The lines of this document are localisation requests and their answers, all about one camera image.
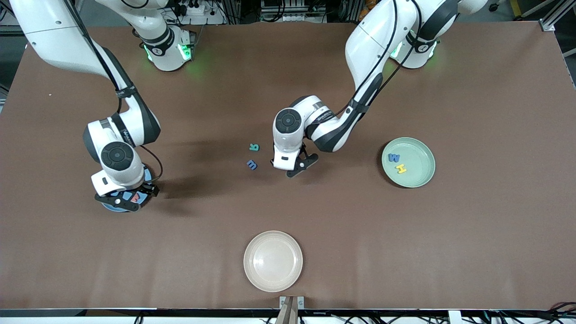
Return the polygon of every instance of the green led indicator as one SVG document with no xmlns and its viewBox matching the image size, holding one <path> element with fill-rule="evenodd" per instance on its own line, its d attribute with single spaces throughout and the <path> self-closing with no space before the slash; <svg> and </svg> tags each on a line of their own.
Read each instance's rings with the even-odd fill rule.
<svg viewBox="0 0 576 324">
<path fill-rule="evenodd" d="M 182 54 L 182 58 L 184 60 L 189 60 L 192 55 L 190 54 L 190 47 L 187 45 L 180 45 L 178 44 L 178 49 L 180 50 L 180 53 Z"/>
<path fill-rule="evenodd" d="M 390 54 L 392 58 L 396 58 L 398 56 L 398 52 L 400 52 L 400 48 L 402 48 L 402 42 L 396 46 L 396 49 Z"/>
<path fill-rule="evenodd" d="M 146 54 L 148 54 L 148 60 L 152 62 L 152 56 L 150 56 L 150 51 L 148 50 L 146 45 L 144 45 L 144 50 L 146 51 Z"/>
<path fill-rule="evenodd" d="M 430 55 L 428 55 L 428 58 L 431 58 L 432 55 L 434 55 L 434 49 L 436 48 L 436 44 L 438 44 L 438 42 L 434 42 L 434 45 L 432 45 L 432 49 L 430 50 Z"/>
</svg>

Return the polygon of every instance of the green plate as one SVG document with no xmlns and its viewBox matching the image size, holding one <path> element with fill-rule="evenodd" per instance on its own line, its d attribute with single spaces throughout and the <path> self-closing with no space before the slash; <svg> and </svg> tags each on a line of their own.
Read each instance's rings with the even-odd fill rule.
<svg viewBox="0 0 576 324">
<path fill-rule="evenodd" d="M 398 162 L 390 161 L 389 154 L 399 155 Z M 400 137 L 384 148 L 382 167 L 390 180 L 406 188 L 417 188 L 432 179 L 436 161 L 424 143 L 415 138 Z"/>
</svg>

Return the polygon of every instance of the table surface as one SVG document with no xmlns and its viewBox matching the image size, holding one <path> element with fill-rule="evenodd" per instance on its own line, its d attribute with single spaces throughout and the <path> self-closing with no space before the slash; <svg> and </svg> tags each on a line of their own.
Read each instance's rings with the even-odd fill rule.
<svg viewBox="0 0 576 324">
<path fill-rule="evenodd" d="M 162 124 L 149 145 L 165 167 L 161 194 L 133 214 L 94 201 L 100 167 L 82 143 L 85 125 L 116 109 L 110 83 L 28 48 L 0 115 L 0 307 L 573 300 L 576 92 L 554 34 L 536 22 L 455 24 L 425 67 L 398 72 L 338 153 L 288 179 L 268 162 L 272 120 L 302 95 L 334 111 L 348 101 L 353 28 L 210 26 L 196 61 L 171 73 L 146 60 L 129 28 L 92 30 Z M 379 165 L 385 143 L 402 136 L 436 158 L 419 189 L 390 184 Z M 280 293 L 253 287 L 242 267 L 247 244 L 268 230 L 289 233 L 304 253 L 299 280 Z"/>
</svg>

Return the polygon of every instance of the plate rim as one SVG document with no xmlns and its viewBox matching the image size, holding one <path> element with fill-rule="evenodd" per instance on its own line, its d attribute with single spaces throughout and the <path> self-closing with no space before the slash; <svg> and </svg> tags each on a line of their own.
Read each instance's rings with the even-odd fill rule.
<svg viewBox="0 0 576 324">
<path fill-rule="evenodd" d="M 248 274 L 248 269 L 247 269 L 247 264 L 248 265 L 250 264 L 250 262 L 248 262 L 248 260 L 247 260 L 247 257 L 249 257 L 249 255 L 248 255 L 249 248 L 253 245 L 254 241 L 256 241 L 258 238 L 261 238 L 264 235 L 269 235 L 271 233 L 280 234 L 281 236 L 284 236 L 286 239 L 288 239 L 288 241 L 292 241 L 294 243 L 294 246 L 297 248 L 296 254 L 297 254 L 299 260 L 301 260 L 300 262 L 297 262 L 297 271 L 296 272 L 298 273 L 298 275 L 295 277 L 295 279 L 293 281 L 289 282 L 289 284 L 285 288 L 282 288 L 280 290 L 262 288 L 259 284 L 257 284 L 256 282 L 254 282 L 252 280 L 251 276 Z M 298 281 L 298 279 L 300 278 L 300 275 L 302 274 L 302 268 L 304 267 L 304 255 L 302 254 L 302 248 L 300 247 L 300 244 L 298 244 L 298 242 L 290 234 L 282 232 L 282 231 L 276 231 L 276 230 L 265 231 L 265 232 L 262 232 L 256 236 L 254 236 L 254 238 L 252 238 L 252 240 L 250 240 L 250 242 L 246 246 L 246 249 L 244 250 L 243 265 L 244 265 L 244 274 L 246 274 L 248 281 L 250 281 L 250 283 L 254 287 L 258 288 L 261 291 L 265 291 L 265 292 L 280 292 L 280 291 L 284 291 L 284 290 L 292 287 L 292 285 L 294 285 L 296 283 L 296 281 Z"/>
<path fill-rule="evenodd" d="M 414 140 L 422 145 L 424 145 L 425 148 L 428 149 L 428 151 L 430 152 L 430 155 L 432 156 L 432 162 L 433 162 L 433 171 L 432 171 L 432 175 L 422 184 L 418 185 L 418 186 L 406 186 L 404 184 L 398 183 L 397 181 L 395 181 L 390 174 L 388 173 L 388 171 L 386 170 L 386 168 L 384 167 L 384 162 L 385 162 L 385 151 L 386 148 L 388 146 L 390 146 L 390 144 L 393 144 L 394 141 L 401 141 L 404 139 L 409 139 L 409 140 Z M 382 169 L 384 170 L 384 173 L 386 173 L 386 176 L 388 177 L 388 179 L 390 179 L 393 183 L 398 184 L 399 186 L 405 187 L 405 188 L 420 188 L 424 185 L 426 185 L 428 182 L 430 182 L 430 180 L 432 180 L 432 178 L 434 177 L 434 174 L 436 173 L 436 158 L 434 157 L 434 153 L 432 152 L 432 150 L 428 147 L 428 145 L 426 145 L 424 142 L 422 142 L 421 140 L 414 138 L 414 137 L 407 137 L 407 136 L 402 136 L 402 137 L 397 137 L 391 141 L 388 142 L 388 144 L 386 144 L 384 146 L 384 149 L 382 149 L 382 156 L 381 156 L 381 162 L 382 162 Z"/>
</svg>

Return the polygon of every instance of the white plate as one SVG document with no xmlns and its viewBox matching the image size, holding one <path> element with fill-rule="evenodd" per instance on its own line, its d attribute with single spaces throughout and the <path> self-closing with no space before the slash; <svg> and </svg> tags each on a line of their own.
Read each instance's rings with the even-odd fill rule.
<svg viewBox="0 0 576 324">
<path fill-rule="evenodd" d="M 266 292 L 279 292 L 292 286 L 302 272 L 303 262 L 296 240 L 279 231 L 258 234 L 244 253 L 248 280 Z"/>
</svg>

